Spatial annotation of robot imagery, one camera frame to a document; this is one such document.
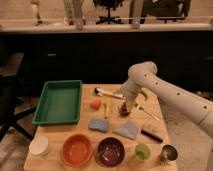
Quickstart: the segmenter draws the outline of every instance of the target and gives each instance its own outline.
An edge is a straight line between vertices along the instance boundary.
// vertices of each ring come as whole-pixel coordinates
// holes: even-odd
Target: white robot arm
[[[129,68],[128,80],[121,91],[126,99],[127,111],[135,103],[142,87],[154,92],[159,98],[174,106],[213,138],[213,103],[200,96],[172,85],[156,76],[157,66],[153,62],[135,64]]]

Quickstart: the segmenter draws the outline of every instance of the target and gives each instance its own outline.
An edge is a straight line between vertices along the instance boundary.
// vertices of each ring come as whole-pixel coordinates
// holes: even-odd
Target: chair
[[[100,16],[100,20],[96,22],[96,24],[101,24],[107,22],[110,24],[111,22],[117,24],[123,24],[119,16],[112,17],[110,9],[113,8],[115,10],[119,5],[122,5],[123,0],[99,0],[94,1],[95,5],[99,3],[100,6],[104,6],[107,9],[108,15],[107,16]]]
[[[134,2],[130,3],[130,18],[133,16]],[[155,16],[157,20],[163,20],[164,23],[171,20],[184,20],[188,16],[191,0],[144,0],[143,9],[141,12],[140,23],[145,22],[147,15]]]
[[[15,107],[18,101],[16,98],[16,87],[17,81],[15,77],[0,77],[0,141],[11,126],[28,139],[33,139],[33,136],[21,127],[17,121],[32,114],[35,108],[15,114]]]

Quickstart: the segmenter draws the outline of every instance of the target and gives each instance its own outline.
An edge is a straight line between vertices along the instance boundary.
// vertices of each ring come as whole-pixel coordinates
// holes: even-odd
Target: chair base
[[[19,131],[21,134],[23,134],[25,137],[27,137],[29,140],[33,139],[33,136],[30,135],[24,128],[22,128],[20,125],[16,123],[19,119],[24,118],[25,116],[28,116],[35,112],[36,108],[32,108],[29,110],[26,110],[24,112],[21,112],[19,114],[11,116],[8,120],[8,122],[5,122],[2,124],[2,127],[0,129],[0,141],[4,138],[5,134],[7,133],[8,129],[12,126],[14,127],[17,131]]]
[[[97,21],[96,24],[101,24],[101,23],[105,23],[105,22],[107,22],[108,24],[111,24],[111,22],[112,22],[112,23],[116,23],[116,24],[123,24],[123,23],[121,22],[120,17],[118,17],[118,16],[116,16],[116,17],[105,17],[105,16],[100,16],[99,18],[100,18],[100,20]]]

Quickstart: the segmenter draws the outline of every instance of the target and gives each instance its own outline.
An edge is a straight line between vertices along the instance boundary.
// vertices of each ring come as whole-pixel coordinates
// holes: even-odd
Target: sponge
[[[114,130],[114,133],[132,140],[135,140],[137,132],[138,128],[130,121],[127,121],[121,127]]]
[[[91,118],[89,122],[89,128],[91,130],[97,130],[101,132],[107,132],[108,125],[109,125],[109,122],[108,120],[105,120],[105,119]]]

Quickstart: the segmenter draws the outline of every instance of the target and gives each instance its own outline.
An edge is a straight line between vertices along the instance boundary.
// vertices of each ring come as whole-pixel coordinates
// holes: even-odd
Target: red object
[[[101,101],[96,99],[90,103],[91,108],[98,110],[101,107]]]
[[[61,148],[61,158],[68,166],[85,165],[92,157],[92,143],[83,134],[75,134],[65,140]]]

